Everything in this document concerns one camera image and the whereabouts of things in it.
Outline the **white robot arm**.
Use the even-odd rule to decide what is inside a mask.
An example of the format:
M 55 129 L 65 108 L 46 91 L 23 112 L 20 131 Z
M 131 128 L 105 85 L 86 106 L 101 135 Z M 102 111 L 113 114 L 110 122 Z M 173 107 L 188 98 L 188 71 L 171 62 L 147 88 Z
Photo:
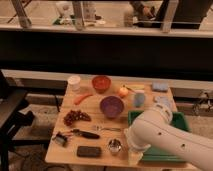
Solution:
M 213 171 L 213 139 L 171 126 L 172 117 L 171 109 L 162 103 L 154 103 L 143 111 L 125 130 L 129 150 L 142 155 L 154 146 L 202 171 Z

